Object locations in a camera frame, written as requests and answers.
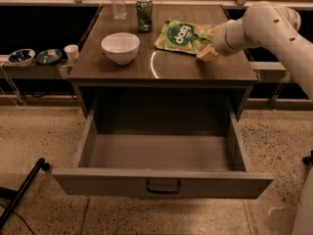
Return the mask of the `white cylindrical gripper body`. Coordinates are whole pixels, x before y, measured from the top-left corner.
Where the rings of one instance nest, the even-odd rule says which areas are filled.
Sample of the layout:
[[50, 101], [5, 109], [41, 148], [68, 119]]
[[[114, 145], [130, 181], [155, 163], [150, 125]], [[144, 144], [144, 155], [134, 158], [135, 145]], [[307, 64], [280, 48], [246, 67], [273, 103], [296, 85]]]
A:
[[243, 28], [243, 20], [229, 20], [221, 24], [213, 35], [213, 48], [222, 56], [231, 56], [248, 48], [258, 48]]

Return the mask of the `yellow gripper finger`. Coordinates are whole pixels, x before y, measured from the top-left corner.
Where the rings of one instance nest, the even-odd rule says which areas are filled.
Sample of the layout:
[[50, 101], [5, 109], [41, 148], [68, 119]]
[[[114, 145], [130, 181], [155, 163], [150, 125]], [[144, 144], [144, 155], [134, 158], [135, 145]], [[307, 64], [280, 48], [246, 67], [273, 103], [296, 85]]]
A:
[[207, 46], [197, 54], [197, 58], [203, 62], [214, 62], [218, 60], [219, 53], [213, 47]]
[[209, 29], [209, 30], [206, 32], [205, 37], [206, 37], [206, 38], [213, 38], [213, 37], [214, 37], [214, 34], [217, 32], [218, 28], [219, 28], [219, 26], [217, 25], [217, 26], [215, 26], [215, 27]]

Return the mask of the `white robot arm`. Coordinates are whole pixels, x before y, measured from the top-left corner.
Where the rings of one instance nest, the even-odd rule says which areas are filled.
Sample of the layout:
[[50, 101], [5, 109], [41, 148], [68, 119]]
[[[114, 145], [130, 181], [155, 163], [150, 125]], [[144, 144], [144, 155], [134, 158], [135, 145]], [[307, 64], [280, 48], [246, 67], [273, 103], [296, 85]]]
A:
[[[204, 35], [211, 43], [197, 58], [210, 62], [246, 48], [262, 47], [271, 52], [291, 74], [307, 97], [313, 100], [313, 43], [298, 30], [297, 11], [262, 1], [252, 4], [239, 20], [227, 21]], [[313, 235], [313, 165], [302, 189], [292, 235]]]

